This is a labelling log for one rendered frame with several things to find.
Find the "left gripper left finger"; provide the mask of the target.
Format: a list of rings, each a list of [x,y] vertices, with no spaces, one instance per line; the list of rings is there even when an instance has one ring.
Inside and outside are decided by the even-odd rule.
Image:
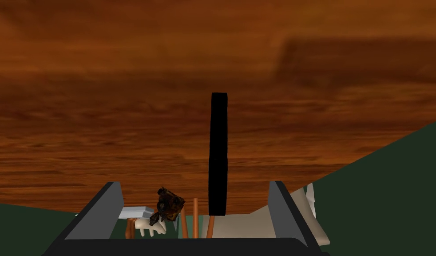
[[[108,182],[59,234],[57,241],[109,239],[124,205],[121,184]]]

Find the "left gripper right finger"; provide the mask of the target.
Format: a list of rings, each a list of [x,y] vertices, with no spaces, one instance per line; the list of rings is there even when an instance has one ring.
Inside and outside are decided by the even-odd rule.
[[[295,238],[312,247],[311,230],[283,182],[270,182],[268,208],[276,238]]]

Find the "black tall upright panel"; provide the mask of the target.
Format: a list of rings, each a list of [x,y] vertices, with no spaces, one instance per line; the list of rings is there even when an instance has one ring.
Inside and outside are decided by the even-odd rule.
[[[208,159],[208,215],[225,216],[228,197],[228,94],[212,93]]]

